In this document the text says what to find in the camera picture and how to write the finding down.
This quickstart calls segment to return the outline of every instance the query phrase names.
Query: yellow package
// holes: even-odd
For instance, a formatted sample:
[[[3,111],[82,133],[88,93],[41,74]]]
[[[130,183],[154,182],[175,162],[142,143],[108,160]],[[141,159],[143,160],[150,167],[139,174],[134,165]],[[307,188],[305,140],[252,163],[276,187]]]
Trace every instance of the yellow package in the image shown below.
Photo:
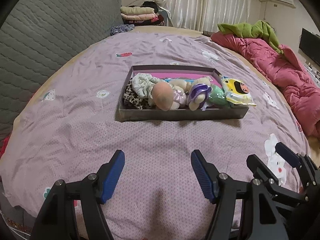
[[[220,76],[220,78],[228,102],[235,105],[256,106],[250,95],[249,88],[241,80],[225,76]]]

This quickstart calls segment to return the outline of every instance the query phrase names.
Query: television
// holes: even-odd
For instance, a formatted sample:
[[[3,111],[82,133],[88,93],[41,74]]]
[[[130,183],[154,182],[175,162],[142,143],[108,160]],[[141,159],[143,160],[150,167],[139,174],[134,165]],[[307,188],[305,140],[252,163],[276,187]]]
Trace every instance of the television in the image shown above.
[[[320,66],[320,37],[302,29],[299,49]]]

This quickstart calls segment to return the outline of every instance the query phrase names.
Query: stack of clothes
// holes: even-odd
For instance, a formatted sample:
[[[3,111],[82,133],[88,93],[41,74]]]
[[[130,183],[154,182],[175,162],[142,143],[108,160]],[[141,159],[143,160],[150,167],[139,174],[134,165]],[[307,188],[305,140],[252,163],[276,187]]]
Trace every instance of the stack of clothes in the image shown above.
[[[124,24],[164,26],[164,18],[158,14],[158,9],[155,12],[155,9],[151,7],[122,6],[120,10]]]

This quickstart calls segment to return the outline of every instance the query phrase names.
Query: purple bedsheet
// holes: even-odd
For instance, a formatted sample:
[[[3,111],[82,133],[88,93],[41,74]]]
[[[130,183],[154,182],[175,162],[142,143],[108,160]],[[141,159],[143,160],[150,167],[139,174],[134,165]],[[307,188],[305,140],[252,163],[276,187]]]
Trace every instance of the purple bedsheet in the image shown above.
[[[172,42],[160,41],[164,38]],[[202,50],[219,59],[205,57]],[[119,57],[125,52],[132,55]],[[242,79],[257,106],[240,120],[115,121],[130,67],[171,62],[212,67],[225,76]],[[204,198],[192,170],[190,154],[194,149],[200,149],[219,171],[246,181],[252,179],[246,167],[247,156],[256,154],[267,163],[268,149],[273,149],[274,143],[271,134],[296,153],[310,151],[280,96],[207,37],[117,34],[87,50],[53,80],[49,90],[54,92],[27,106],[21,114],[20,124],[1,159],[0,175],[6,196],[12,206],[20,205],[36,216],[46,188],[57,179],[81,180],[121,149],[126,163],[112,199],[102,206],[115,239],[204,236],[214,206]],[[285,187],[297,191],[297,172],[287,163],[284,168]],[[240,209],[241,204],[237,203],[235,227]],[[80,203],[76,213],[80,235],[86,237]]]

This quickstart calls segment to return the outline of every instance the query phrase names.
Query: blue patterned cloth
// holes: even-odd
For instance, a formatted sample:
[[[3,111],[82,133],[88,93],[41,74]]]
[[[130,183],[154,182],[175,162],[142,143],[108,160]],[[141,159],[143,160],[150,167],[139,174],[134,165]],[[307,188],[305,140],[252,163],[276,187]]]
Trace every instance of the blue patterned cloth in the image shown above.
[[[111,28],[110,35],[113,36],[118,33],[126,33],[134,29],[133,24],[121,24]]]

